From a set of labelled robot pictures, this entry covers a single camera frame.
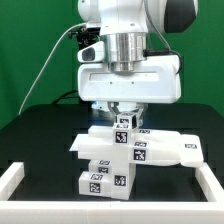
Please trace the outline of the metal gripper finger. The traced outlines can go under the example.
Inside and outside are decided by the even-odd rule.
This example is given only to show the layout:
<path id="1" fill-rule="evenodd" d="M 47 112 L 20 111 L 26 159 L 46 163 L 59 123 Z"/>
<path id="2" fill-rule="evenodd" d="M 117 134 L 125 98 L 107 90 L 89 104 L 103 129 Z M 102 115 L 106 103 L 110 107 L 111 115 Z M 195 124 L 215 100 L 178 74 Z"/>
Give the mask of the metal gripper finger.
<path id="1" fill-rule="evenodd" d="M 137 120 L 138 124 L 143 124 L 144 114 L 148 109 L 148 105 L 146 103 L 138 103 L 137 104 Z"/>
<path id="2" fill-rule="evenodd" d="M 114 118 L 116 118 L 117 115 L 120 113 L 120 111 L 118 109 L 119 103 L 118 102 L 108 102 L 107 106 L 108 106 L 108 109 L 109 109 L 110 113 L 112 114 L 112 116 Z"/>

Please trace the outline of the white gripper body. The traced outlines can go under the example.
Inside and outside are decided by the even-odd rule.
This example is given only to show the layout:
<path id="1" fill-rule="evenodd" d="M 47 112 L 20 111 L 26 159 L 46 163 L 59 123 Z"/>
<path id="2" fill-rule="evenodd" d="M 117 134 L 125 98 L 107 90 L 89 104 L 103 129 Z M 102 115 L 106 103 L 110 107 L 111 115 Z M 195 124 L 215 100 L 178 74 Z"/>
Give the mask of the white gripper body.
<path id="1" fill-rule="evenodd" d="M 107 63 L 83 64 L 78 92 L 84 101 L 173 103 L 181 96 L 177 55 L 150 56 L 134 70 L 112 73 Z"/>

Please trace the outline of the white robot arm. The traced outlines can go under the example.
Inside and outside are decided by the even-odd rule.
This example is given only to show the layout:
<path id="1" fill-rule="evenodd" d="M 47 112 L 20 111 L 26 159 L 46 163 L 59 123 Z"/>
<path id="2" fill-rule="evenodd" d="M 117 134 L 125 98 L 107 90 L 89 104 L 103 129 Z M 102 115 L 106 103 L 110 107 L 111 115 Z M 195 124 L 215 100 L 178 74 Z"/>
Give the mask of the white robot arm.
<path id="1" fill-rule="evenodd" d="M 173 103 L 181 96 L 177 52 L 149 50 L 151 33 L 185 31 L 196 19 L 198 0 L 79 0 L 86 27 L 100 40 L 78 52 L 78 92 L 114 117 L 135 110 L 137 122 L 149 103 Z"/>

